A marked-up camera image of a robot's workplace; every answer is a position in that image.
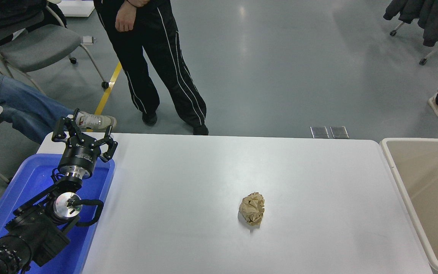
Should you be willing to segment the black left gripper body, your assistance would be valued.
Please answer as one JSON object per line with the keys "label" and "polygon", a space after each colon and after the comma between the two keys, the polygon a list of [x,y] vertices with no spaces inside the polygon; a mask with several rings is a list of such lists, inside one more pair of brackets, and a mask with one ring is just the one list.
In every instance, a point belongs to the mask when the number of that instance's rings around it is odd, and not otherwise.
{"label": "black left gripper body", "polygon": [[99,147],[92,148],[90,144],[80,145],[68,141],[65,144],[64,153],[57,168],[61,173],[70,172],[73,167],[83,168],[86,173],[93,173],[100,154],[101,149]]}

